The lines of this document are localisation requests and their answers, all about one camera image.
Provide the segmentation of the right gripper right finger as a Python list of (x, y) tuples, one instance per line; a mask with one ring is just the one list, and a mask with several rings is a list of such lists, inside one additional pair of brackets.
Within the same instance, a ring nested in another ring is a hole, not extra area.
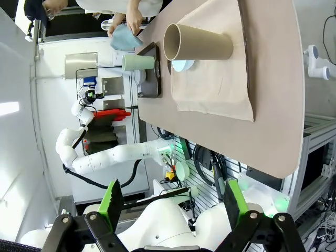
[(305, 251), (292, 216), (249, 210), (237, 181), (225, 182), (224, 204), (232, 231), (216, 251), (247, 251), (251, 244), (261, 244), (265, 251)]

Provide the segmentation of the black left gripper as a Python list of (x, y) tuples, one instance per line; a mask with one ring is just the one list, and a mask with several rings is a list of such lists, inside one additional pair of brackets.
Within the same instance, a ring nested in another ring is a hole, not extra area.
[(104, 98), (103, 92), (95, 94), (94, 90), (87, 90), (85, 92), (85, 97), (84, 97), (86, 101), (95, 101), (96, 99), (103, 99), (103, 98)]

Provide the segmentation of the person's left hand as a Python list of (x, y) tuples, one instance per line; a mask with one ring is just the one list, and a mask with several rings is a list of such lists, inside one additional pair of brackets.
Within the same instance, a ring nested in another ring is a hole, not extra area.
[(126, 14), (127, 26), (133, 35), (137, 35), (142, 24), (142, 15), (138, 9), (128, 10)]

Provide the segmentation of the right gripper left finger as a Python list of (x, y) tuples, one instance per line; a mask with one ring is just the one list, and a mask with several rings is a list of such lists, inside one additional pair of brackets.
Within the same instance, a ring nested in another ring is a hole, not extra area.
[(42, 251), (83, 251), (96, 244), (99, 251), (128, 251), (115, 234), (124, 199), (119, 181), (111, 182), (97, 211), (85, 215), (58, 216)]

